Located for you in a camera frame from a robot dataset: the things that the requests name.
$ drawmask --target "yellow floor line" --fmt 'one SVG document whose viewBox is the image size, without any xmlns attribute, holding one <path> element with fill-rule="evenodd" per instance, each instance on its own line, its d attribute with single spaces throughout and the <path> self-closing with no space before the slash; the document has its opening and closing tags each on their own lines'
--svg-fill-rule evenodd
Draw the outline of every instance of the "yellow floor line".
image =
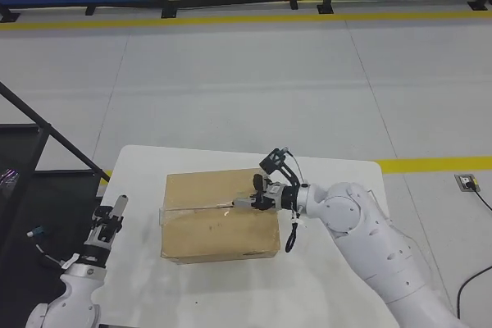
<svg viewBox="0 0 492 328">
<path fill-rule="evenodd" d="M 152 20 L 81 20 L 16 22 L 0 24 L 0 30 L 104 29 L 159 27 L 172 25 L 215 25 L 235 23 L 281 23 L 304 21 L 429 21 L 457 19 L 492 19 L 492 11 L 389 12 L 334 15 L 214 16 Z"/>
<path fill-rule="evenodd" d="M 492 170 L 492 156 L 381 159 L 374 162 L 380 165 L 383 174 Z"/>
</svg>

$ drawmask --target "white table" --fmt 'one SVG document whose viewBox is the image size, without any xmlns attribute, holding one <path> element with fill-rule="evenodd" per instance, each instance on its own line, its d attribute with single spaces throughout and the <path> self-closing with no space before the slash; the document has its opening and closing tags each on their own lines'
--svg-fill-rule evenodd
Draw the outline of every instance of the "white table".
<svg viewBox="0 0 492 328">
<path fill-rule="evenodd" d="M 349 268 L 319 220 L 304 218 L 294 250 L 271 259 L 177 265 L 161 258 L 159 209 L 166 175 L 257 167 L 266 155 L 126 146 L 102 204 L 129 203 L 93 295 L 102 323 L 134 327 L 398 327 L 387 307 Z M 298 157 L 304 179 L 328 187 L 352 181 L 373 190 L 388 214 L 374 162 Z M 281 245 L 289 213 L 279 214 Z"/>
</svg>

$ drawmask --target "floor outlet box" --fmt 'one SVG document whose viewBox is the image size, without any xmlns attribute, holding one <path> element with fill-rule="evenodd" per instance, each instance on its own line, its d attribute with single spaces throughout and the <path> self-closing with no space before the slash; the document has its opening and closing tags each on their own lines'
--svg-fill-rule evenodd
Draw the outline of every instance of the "floor outlet box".
<svg viewBox="0 0 492 328">
<path fill-rule="evenodd" d="M 467 182 L 473 182 L 476 185 L 476 191 L 481 191 L 479 185 L 477 184 L 476 177 L 473 174 L 465 173 L 460 175 L 454 175 L 456 177 L 456 181 L 458 182 L 459 188 L 461 191 L 473 192 L 472 188 L 467 187 Z"/>
</svg>

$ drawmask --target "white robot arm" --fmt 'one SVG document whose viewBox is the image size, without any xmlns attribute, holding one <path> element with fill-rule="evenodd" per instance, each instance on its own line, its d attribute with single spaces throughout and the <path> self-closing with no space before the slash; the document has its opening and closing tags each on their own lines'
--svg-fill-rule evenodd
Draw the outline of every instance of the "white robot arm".
<svg viewBox="0 0 492 328">
<path fill-rule="evenodd" d="M 324 190 L 300 184 L 284 164 L 287 148 L 276 148 L 260 167 L 277 170 L 291 185 L 256 175 L 257 193 L 234 201 L 237 207 L 289 209 L 319 218 L 353 271 L 383 299 L 402 328 L 466 328 L 423 280 L 402 235 L 393 229 L 359 184 L 338 183 Z"/>
<path fill-rule="evenodd" d="M 100 306 L 93 304 L 93 291 L 104 285 L 106 261 L 115 234 L 122 227 L 122 212 L 128 203 L 120 196 L 114 207 L 98 207 L 92 230 L 75 262 L 68 262 L 60 279 L 66 292 L 50 304 L 41 303 L 31 312 L 26 328 L 99 328 Z"/>
</svg>

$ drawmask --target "gray floor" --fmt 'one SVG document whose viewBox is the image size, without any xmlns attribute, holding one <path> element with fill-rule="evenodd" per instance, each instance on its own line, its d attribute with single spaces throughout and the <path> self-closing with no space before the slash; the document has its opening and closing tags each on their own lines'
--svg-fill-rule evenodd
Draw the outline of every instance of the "gray floor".
<svg viewBox="0 0 492 328">
<path fill-rule="evenodd" d="M 492 154 L 492 20 L 0 32 L 0 79 L 105 169 L 127 144 Z M 23 121 L 0 98 L 0 123 Z M 56 143 L 39 164 L 79 167 Z M 473 173 L 492 205 L 492 171 Z M 459 285 L 492 263 L 491 214 L 453 172 L 386 175 L 385 187 L 455 309 Z M 492 327 L 492 272 L 467 287 L 462 311 Z"/>
</svg>

